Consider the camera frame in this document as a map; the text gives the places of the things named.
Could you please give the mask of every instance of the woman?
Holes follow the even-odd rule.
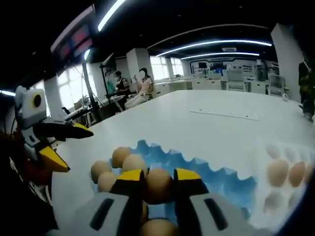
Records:
[[[114,77],[116,80],[117,91],[129,90],[129,82],[127,79],[122,77],[122,73],[120,71],[116,71]]]
[[[148,101],[150,98],[149,93],[153,92],[154,90],[152,79],[148,75],[148,70],[146,68],[142,68],[139,70],[139,75],[142,78],[140,82],[138,82],[137,78],[134,77],[137,82],[138,94],[125,103],[126,109],[130,109]]]

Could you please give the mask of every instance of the blue foam egg tray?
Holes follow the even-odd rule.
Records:
[[[205,160],[195,157],[191,161],[186,161],[179,151],[171,149],[165,153],[160,145],[151,144],[149,146],[145,140],[138,141],[137,147],[135,149],[130,148],[130,150],[133,154],[141,155],[150,169],[162,168],[168,171],[172,177],[175,168],[187,169],[198,173],[209,192],[220,194],[230,203],[239,207],[245,219],[249,219],[254,204],[253,193],[256,187],[256,181],[253,177],[240,180],[237,172],[229,168],[213,171]],[[121,168],[113,169],[113,172],[120,175]],[[93,189],[97,192],[97,184],[93,183]],[[148,208],[149,219],[167,218],[174,224],[177,224],[174,211],[175,204],[173,202],[148,205]]]

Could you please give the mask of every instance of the table surface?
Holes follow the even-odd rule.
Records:
[[[259,121],[192,113],[192,110],[252,113]],[[58,154],[68,163],[69,173],[54,173],[52,200],[56,221],[63,228],[75,210],[94,196],[89,179],[96,160],[108,160],[120,146],[136,147],[145,139],[164,151],[181,151],[186,160],[194,157],[214,169],[228,167],[239,178],[256,173],[253,152],[258,139],[314,146],[312,123],[303,118],[297,102],[263,94],[180,90],[119,113],[93,126],[94,136],[67,140]]]

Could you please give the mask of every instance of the office chair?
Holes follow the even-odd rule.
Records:
[[[284,77],[280,75],[270,75],[269,83],[268,94],[282,97],[282,94],[284,94]]]
[[[241,70],[227,71],[227,90],[245,92],[243,71]]]

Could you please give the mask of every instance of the egg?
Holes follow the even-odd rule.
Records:
[[[132,170],[143,170],[144,175],[148,173],[148,167],[140,155],[129,155],[123,163],[123,172]]]
[[[269,183],[274,187],[281,187],[287,177],[289,164],[285,160],[276,160],[269,165],[267,176]]]
[[[314,164],[310,163],[306,166],[306,169],[305,169],[305,178],[304,178],[304,182],[305,183],[309,183],[310,181],[310,178],[312,176],[312,172],[313,172],[313,169],[314,169]]]
[[[179,236],[178,227],[164,219],[153,219],[141,228],[141,236]]]
[[[143,202],[142,203],[142,215],[141,215],[141,225],[143,225],[144,223],[146,223],[148,221],[148,205]]]
[[[127,147],[119,147],[116,150],[114,150],[112,155],[113,168],[121,168],[123,166],[124,160],[129,155],[131,155],[131,152]]]
[[[297,187],[300,185],[303,176],[305,173],[305,163],[299,162],[296,163],[289,172],[289,181],[293,187]]]
[[[113,172],[102,173],[98,180],[97,186],[99,192],[109,192],[117,180],[117,175]]]
[[[96,161],[91,167],[91,176],[94,183],[97,183],[98,177],[103,172],[111,172],[112,167],[106,161]]]
[[[161,204],[169,200],[172,194],[173,179],[163,169],[152,169],[146,176],[144,200],[148,204]]]

